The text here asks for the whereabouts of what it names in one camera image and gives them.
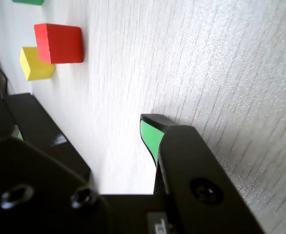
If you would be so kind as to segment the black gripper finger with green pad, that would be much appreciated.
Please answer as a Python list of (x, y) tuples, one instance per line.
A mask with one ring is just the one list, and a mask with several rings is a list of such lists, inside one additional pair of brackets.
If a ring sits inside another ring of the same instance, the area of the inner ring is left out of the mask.
[(168, 197), (173, 232), (263, 233), (195, 127), (160, 114), (141, 114), (140, 134), (156, 166), (154, 191)]

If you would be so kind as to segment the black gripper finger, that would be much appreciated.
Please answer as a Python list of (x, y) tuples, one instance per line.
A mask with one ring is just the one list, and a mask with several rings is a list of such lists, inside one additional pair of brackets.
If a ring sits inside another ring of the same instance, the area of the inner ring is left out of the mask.
[(107, 211), (75, 172), (0, 132), (0, 234), (106, 234)]

